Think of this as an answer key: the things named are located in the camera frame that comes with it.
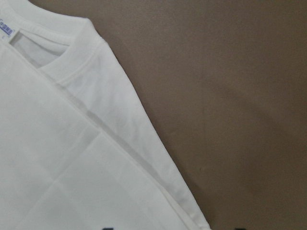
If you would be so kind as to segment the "white long-sleeve printed t-shirt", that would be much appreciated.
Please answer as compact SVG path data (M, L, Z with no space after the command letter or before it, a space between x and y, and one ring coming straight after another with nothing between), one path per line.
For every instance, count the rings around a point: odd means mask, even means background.
M0 3L0 227L208 230L87 18Z

